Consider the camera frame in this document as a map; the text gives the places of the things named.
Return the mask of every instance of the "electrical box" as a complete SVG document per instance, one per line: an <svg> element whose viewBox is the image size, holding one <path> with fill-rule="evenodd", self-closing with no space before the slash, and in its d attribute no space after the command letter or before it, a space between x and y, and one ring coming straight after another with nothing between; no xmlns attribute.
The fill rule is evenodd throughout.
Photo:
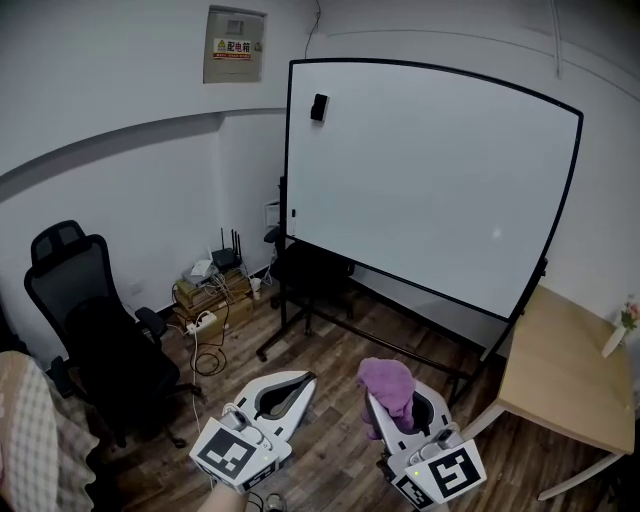
<svg viewBox="0 0 640 512"><path fill-rule="evenodd" d="M259 82L264 14L211 7L204 49L204 83Z"/></svg>

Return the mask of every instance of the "table leg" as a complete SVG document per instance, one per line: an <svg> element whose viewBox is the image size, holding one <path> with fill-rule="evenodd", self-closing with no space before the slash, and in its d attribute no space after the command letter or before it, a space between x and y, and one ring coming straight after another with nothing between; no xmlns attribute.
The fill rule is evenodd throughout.
<svg viewBox="0 0 640 512"><path fill-rule="evenodd" d="M562 494L563 492L568 491L572 487L575 487L576 485L581 484L585 480L588 480L592 476L597 475L603 469L608 468L609 466L611 466L611 464L613 464L615 461L620 459L620 457L622 457L622 455L616 455L615 453L610 453L601 461L596 462L590 468L585 469L582 473L578 473L576 476L569 478L569 480L565 480L561 484L558 484L555 487L552 487L551 489L541 492L538 495L538 500L540 501L548 500L549 498L553 498L558 494Z"/></svg>
<svg viewBox="0 0 640 512"><path fill-rule="evenodd" d="M493 402L487 407L480 416L471 422L467 428L462 431L462 438L465 441L473 439L485 428L491 425L503 412L505 408L499 405L497 402Z"/></svg>

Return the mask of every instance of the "whiteboard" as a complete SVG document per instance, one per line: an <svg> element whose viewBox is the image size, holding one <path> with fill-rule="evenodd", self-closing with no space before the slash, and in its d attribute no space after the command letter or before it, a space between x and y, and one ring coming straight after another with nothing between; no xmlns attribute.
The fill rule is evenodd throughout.
<svg viewBox="0 0 640 512"><path fill-rule="evenodd" d="M290 69L287 234L508 318L553 236L582 114L422 64Z"/></svg>

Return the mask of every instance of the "flower vase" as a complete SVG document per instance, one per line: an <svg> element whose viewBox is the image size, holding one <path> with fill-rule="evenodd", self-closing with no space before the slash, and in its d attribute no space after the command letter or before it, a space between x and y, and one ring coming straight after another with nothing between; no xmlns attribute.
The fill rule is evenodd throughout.
<svg viewBox="0 0 640 512"><path fill-rule="evenodd" d="M627 334L627 328L624 325L620 325L615 331L613 331L613 334L602 349L602 357L609 357L609 354L616 349L625 334Z"/></svg>

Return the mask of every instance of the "whiteboard frame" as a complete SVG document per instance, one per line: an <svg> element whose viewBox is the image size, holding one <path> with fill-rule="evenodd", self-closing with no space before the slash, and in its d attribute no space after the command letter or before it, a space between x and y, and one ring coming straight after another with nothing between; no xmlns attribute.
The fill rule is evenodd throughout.
<svg viewBox="0 0 640 512"><path fill-rule="evenodd" d="M547 251L549 250L549 246L551 245L551 240L553 239L553 235L556 232L556 228L558 227L558 222L560 221L560 217L562 215L562 211L564 209L564 205L566 203L566 199L567 199L567 195L569 194L569 188L571 186L571 180L573 178L573 173L575 170L575 165L576 165L576 161L578 158L578 151L580 149L580 141L581 141L581 137L582 137L582 125L584 122L584 115L581 111L561 102L558 101L554 98L551 98L550 96L546 96L542 93L539 93L537 91L533 91L531 89L527 89L526 87L522 87L520 85L516 85L510 82L507 82L505 80L500 80L498 78L493 78L493 77L489 77L486 75L482 75L479 73L473 73L471 71L464 71L461 69L456 69L456 68L450 68L447 66L440 66L440 65L436 65L436 64L427 64L427 63L422 63L422 62L413 62L413 61L404 61L404 60L391 60L391 59L370 59L370 58L321 58L321 59L300 59L300 60L292 60L289 62L289 79L288 79L288 89L287 89L287 120L286 120L286 133L285 133L285 162L284 162L284 181L285 183L288 182L288 178L289 178L289 128L290 128L290 115L291 115L291 89L292 89L292 81L293 81L293 69L294 66L296 66L297 64L315 64L315 63L329 63L329 62L339 62L339 63L368 63L368 64L386 64L386 65L394 65L394 66L409 66L409 67L415 67L415 68L423 68L423 69L432 69L435 71L442 71L442 72L446 72L446 73L453 73L453 74L457 74L457 75L463 75L463 76L467 76L469 78L473 78L473 79L477 79L477 80L484 80L496 85L500 85L503 87L508 87L510 89L516 90L518 92L522 92L524 94L528 94L531 96L534 96L535 98L538 98L540 100L546 101L548 103L551 103L552 105L555 105L559 108L562 108L574 115L576 115L578 117L578 126L577 126L577 130L576 130L576 139L575 139L575 144L573 147L573 153L571 155L571 164L569 167L569 172L567 174L567 180L565 182L565 186L564 186L564 190L562 191L562 196L560 199L560 203L558 205L558 210L556 212L556 215L554 217L553 223L551 225L551 230L549 231L549 235L547 236L546 242L544 244L544 247L542 249L542 252L540 254L540 257L538 258L538 262L536 264L536 266L532 269L531 271L531 277L529 278L529 281L527 283L527 286L523 289L522 294L520 296L520 299L518 300L518 302L516 303L516 305L513 307L509 317L503 317L502 315L498 315L496 313L493 313L491 311L485 310L481 307L475 306L473 304L469 304L463 300L457 299L455 297L452 297L450 295L447 295L445 293L439 292L437 290L428 288L426 286L420 285L418 283L415 283L413 281L409 281L407 279L404 279L402 277L396 276L394 274L391 274L389 272L384 271L383 269L379 269L379 268L375 268L372 267L370 265L367 265L365 263L353 260L351 258L347 258L350 261L353 261L356 265L359 265L363 268L366 268L368 270L371 270L373 272L377 272L379 274L385 275L387 277L390 277L392 279L395 279L397 281L400 281L402 283L405 283L409 286L413 286L415 288L418 288L420 290L424 290L428 293L431 293L433 295L437 295L439 297L442 297L444 299L450 300L452 302L455 302L457 304L460 304L464 307L467 307L469 309L473 309L475 311L479 311L480 313L483 313L487 316L490 316L492 318L497 318L499 320L502 320L504 322L508 322L509 325L511 326L515 320L517 320L517 318L520 316L520 313L524 310L524 306L526 305L526 302L528 301L529 296L531 295L531 292L533 291L533 288L535 288L535 284L537 284L537 281L540 278L540 275L538 274L539 270L541 268L544 268L546 262L545 262L545 257L547 254ZM287 233L287 225L286 225L286 219L287 219L287 213L288 213L288 187L286 187L285 190L285 194L282 194L284 201L281 201L281 229L283 230L283 233L285 235L286 238L289 238L290 240L294 240L294 241L299 241L302 243L306 243L309 245L314 245L311 244L299 237L293 236L293 235L289 235Z"/></svg>

